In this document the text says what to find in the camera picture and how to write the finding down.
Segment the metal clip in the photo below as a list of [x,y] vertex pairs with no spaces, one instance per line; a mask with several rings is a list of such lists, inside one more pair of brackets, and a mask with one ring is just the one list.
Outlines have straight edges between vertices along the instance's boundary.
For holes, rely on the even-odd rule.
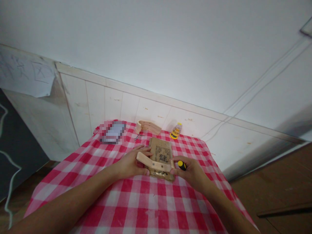
[[138,134],[137,137],[134,139],[134,141],[136,141],[138,139],[141,140],[141,136],[144,136],[144,135]]

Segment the paper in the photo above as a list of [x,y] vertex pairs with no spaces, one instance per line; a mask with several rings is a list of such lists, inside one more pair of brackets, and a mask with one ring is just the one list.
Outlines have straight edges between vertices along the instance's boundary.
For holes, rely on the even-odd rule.
[[53,61],[0,45],[0,88],[44,97],[54,78]]

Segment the hand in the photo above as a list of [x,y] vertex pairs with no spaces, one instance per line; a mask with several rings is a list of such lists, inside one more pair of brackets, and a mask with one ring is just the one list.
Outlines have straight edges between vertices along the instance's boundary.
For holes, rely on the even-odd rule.
[[143,168],[143,164],[137,161],[137,153],[142,152],[146,156],[152,156],[150,152],[151,148],[144,148],[144,145],[139,145],[135,147],[132,151],[126,153],[115,165],[119,171],[120,179],[125,179],[128,177],[136,175],[150,175],[150,171],[147,168]]
[[171,159],[175,163],[181,160],[186,165],[186,171],[180,168],[172,169],[170,174],[177,175],[185,179],[190,186],[200,193],[205,193],[207,187],[212,183],[210,179],[204,173],[199,162],[195,159],[190,159],[184,156],[176,156]]

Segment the red checkered tablecloth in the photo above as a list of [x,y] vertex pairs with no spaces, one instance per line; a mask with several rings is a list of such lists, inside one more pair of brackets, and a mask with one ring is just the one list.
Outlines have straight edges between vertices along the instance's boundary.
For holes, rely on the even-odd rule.
[[[206,175],[236,207],[252,221],[230,184],[213,160],[205,142],[180,135],[177,140],[162,131],[159,136],[144,132],[141,140],[135,124],[126,123],[121,145],[105,145],[96,133],[57,165],[36,187],[25,217],[62,193],[86,181],[118,161],[135,146],[148,146],[156,137],[170,141],[173,156],[199,161]],[[210,203],[184,179],[173,183],[151,176],[135,176],[111,185],[81,217],[71,233],[227,233]]]

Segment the left hand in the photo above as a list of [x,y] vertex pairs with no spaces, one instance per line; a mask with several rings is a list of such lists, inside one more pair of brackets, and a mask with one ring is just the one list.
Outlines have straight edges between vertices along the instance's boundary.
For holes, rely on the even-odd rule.
[[150,175],[150,171],[147,168],[139,167],[137,161],[137,153],[142,152],[146,156],[152,156],[150,152],[151,148],[144,147],[144,145],[139,145],[135,147],[132,151],[126,153],[118,162],[115,163],[116,168],[119,171],[120,179],[125,179],[128,177],[136,175]]

